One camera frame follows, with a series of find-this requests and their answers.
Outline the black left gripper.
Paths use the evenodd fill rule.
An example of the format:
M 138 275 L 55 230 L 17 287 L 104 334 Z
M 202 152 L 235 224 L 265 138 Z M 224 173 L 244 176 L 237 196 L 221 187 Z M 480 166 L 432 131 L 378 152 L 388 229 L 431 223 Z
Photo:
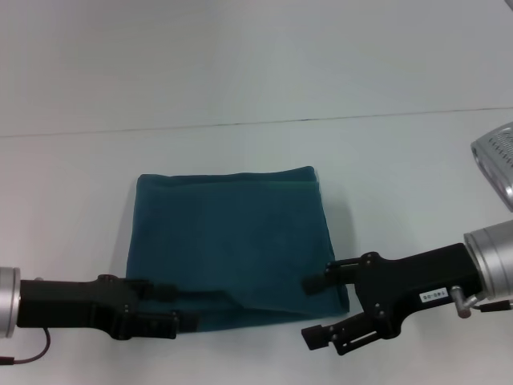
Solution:
M 171 284 L 133 281 L 104 274 L 91 282 L 22 280 L 18 310 L 20 328 L 90 328 L 116 340 L 175 339 L 194 333 L 199 316 L 172 311 L 138 311 L 139 300 L 174 302 L 179 291 Z

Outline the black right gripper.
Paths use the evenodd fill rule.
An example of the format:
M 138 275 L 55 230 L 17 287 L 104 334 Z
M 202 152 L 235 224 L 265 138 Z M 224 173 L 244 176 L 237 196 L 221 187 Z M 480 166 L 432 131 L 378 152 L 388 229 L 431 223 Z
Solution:
M 482 291 L 478 269 L 462 243 L 449 245 L 398 260 L 376 252 L 360 258 L 328 262 L 320 274 L 301 281 L 306 295 L 316 295 L 335 286 L 353 285 L 364 312 L 332 325 L 316 325 L 301 331 L 311 351 L 332 344 L 345 355 L 379 339 L 401 333 L 402 322 L 411 314 L 452 303 L 450 291 L 458 286 L 469 297 Z

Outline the teal blue t-shirt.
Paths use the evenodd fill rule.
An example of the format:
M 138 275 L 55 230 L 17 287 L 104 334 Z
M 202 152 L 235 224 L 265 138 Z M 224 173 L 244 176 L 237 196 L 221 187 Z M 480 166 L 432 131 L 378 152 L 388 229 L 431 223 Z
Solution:
M 312 167 L 137 180 L 126 275 L 179 291 L 147 312 L 196 314 L 202 331 L 342 316 L 345 287 L 301 287 L 333 260 Z

